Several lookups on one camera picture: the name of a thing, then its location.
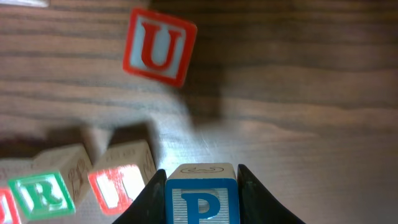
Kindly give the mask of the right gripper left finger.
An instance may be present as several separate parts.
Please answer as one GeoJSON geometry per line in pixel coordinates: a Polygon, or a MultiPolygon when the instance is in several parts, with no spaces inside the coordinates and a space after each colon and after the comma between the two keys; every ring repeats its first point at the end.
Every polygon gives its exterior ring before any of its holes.
{"type": "Polygon", "coordinates": [[[113,224],[166,224],[164,169],[159,169],[133,203],[113,224]]]}

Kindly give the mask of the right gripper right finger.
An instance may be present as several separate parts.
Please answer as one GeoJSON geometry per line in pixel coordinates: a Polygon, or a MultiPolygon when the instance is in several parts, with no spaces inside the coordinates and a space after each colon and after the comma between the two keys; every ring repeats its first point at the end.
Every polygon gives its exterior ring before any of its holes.
{"type": "Polygon", "coordinates": [[[284,207],[244,165],[238,165],[241,224],[305,224],[284,207]]]}

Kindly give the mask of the red I block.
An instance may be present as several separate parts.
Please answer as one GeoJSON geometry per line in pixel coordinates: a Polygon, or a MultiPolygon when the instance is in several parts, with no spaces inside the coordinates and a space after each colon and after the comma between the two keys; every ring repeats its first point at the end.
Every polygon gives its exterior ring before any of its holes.
{"type": "Polygon", "coordinates": [[[111,145],[88,173],[88,180],[105,215],[122,214],[156,173],[145,140],[111,145]]]}

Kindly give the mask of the blue P block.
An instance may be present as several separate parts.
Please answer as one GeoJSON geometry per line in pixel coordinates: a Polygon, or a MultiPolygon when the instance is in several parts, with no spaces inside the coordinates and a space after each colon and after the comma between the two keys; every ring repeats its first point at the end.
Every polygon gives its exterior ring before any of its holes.
{"type": "Polygon", "coordinates": [[[165,183],[167,224],[239,224],[238,183],[230,163],[182,164],[165,183]]]}

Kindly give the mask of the green R block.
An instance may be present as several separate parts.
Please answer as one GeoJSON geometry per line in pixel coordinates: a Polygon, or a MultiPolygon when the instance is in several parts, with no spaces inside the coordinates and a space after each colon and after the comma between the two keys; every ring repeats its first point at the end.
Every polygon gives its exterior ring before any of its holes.
{"type": "Polygon", "coordinates": [[[7,184],[28,221],[73,215],[90,189],[90,158],[81,144],[47,149],[7,184]]]}

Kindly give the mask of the red Q block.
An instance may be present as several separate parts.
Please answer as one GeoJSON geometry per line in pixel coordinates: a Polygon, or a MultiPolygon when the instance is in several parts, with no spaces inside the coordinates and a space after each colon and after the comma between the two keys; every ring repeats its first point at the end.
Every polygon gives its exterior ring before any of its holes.
{"type": "Polygon", "coordinates": [[[7,181],[27,173],[31,167],[30,159],[1,159],[1,224],[28,222],[7,181]]]}

